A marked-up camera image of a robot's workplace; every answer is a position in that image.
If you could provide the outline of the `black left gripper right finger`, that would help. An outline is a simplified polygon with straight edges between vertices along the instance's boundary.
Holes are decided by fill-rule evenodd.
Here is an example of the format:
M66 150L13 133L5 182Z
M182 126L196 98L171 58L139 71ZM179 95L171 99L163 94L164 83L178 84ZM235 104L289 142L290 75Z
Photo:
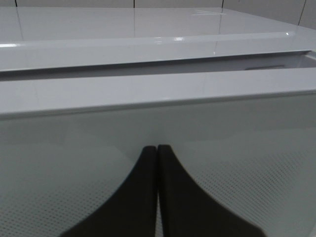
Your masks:
M262 237L264 232L209 196L170 145L158 146L158 194L165 237Z

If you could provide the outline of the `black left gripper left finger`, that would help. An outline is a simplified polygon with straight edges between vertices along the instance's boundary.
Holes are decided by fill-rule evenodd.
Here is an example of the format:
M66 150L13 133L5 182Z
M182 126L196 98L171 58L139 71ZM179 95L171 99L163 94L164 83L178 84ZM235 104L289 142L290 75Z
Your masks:
M157 149L146 146L120 187L63 237L153 237L156 231Z

